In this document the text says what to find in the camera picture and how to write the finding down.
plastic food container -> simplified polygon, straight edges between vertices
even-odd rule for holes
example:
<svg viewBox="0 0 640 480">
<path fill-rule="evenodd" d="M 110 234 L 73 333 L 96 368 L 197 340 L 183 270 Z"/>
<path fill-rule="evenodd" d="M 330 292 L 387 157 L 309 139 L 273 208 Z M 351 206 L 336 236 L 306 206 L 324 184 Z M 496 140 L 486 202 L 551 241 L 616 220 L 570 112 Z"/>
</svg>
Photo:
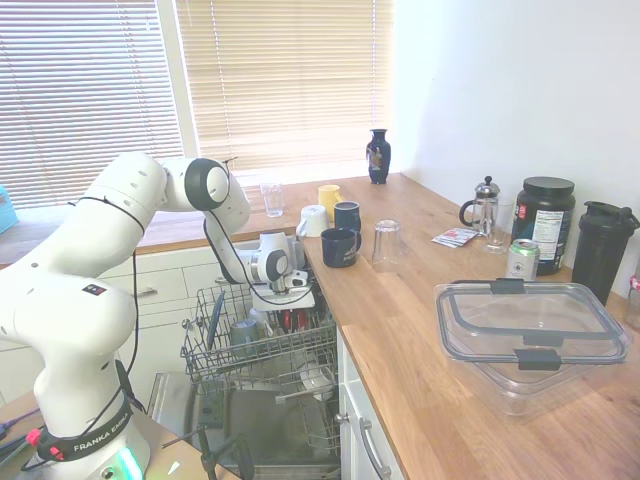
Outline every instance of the plastic food container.
<svg viewBox="0 0 640 480">
<path fill-rule="evenodd" d="M 509 416 L 588 393 L 615 376 L 632 343 L 578 284 L 460 281 L 436 287 L 436 309 L 456 376 Z"/>
</svg>

black container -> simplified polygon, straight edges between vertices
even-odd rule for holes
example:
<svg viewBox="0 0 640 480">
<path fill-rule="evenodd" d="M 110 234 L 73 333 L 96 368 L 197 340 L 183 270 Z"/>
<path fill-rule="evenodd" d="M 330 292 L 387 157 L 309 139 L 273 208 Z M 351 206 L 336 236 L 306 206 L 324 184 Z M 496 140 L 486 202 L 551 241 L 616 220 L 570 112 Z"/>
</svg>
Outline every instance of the black container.
<svg viewBox="0 0 640 480">
<path fill-rule="evenodd" d="M 534 240 L 540 247 L 538 275 L 553 275 L 562 265 L 576 199 L 575 184 L 555 177 L 525 179 L 518 194 L 511 241 Z"/>
<path fill-rule="evenodd" d="M 373 138 L 367 144 L 367 161 L 371 183 L 387 183 L 389 164 L 391 163 L 391 145 L 384 138 L 387 131 L 383 128 L 371 130 Z"/>
<path fill-rule="evenodd" d="M 629 237 L 640 222 L 629 207 L 587 202 L 571 280 L 589 287 L 603 305 L 611 292 Z"/>
</svg>

black lid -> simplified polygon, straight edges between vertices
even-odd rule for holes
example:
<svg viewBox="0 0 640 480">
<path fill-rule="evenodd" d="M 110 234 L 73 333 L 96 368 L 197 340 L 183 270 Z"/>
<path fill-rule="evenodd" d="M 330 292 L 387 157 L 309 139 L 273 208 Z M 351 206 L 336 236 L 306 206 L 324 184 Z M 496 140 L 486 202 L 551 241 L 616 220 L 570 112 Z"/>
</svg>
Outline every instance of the black lid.
<svg viewBox="0 0 640 480">
<path fill-rule="evenodd" d="M 616 207 L 602 202 L 586 202 L 587 213 L 580 217 L 580 230 L 599 235 L 630 237 L 640 222 L 629 207 Z"/>
<path fill-rule="evenodd" d="M 575 184 L 564 178 L 529 177 L 522 186 L 525 192 L 543 197 L 566 197 L 573 193 Z"/>
</svg>

lid clip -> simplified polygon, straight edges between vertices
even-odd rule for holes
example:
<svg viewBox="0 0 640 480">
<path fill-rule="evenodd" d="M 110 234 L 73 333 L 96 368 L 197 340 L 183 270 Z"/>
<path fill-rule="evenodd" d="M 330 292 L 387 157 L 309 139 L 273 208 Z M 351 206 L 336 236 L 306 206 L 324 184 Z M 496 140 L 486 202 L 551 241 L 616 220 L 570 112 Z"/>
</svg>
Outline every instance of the lid clip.
<svg viewBox="0 0 640 480">
<path fill-rule="evenodd" d="M 522 278 L 498 278 L 489 282 L 491 293 L 494 295 L 516 295 L 524 292 L 524 279 Z"/>
<path fill-rule="evenodd" d="M 557 372 L 562 365 L 558 352 L 551 348 L 517 348 L 518 370 L 543 370 Z"/>
</svg>

vase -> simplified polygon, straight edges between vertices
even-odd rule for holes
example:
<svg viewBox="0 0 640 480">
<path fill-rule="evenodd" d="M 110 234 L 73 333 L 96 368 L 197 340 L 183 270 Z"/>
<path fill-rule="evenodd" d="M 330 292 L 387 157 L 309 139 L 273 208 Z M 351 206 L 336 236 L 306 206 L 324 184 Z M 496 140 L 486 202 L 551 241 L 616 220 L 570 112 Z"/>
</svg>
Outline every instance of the vase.
<svg viewBox="0 0 640 480">
<path fill-rule="evenodd" d="M 384 128 L 371 130 L 372 139 L 367 144 L 369 178 L 373 184 L 387 183 L 389 164 L 391 163 L 391 145 L 384 138 Z"/>
</svg>

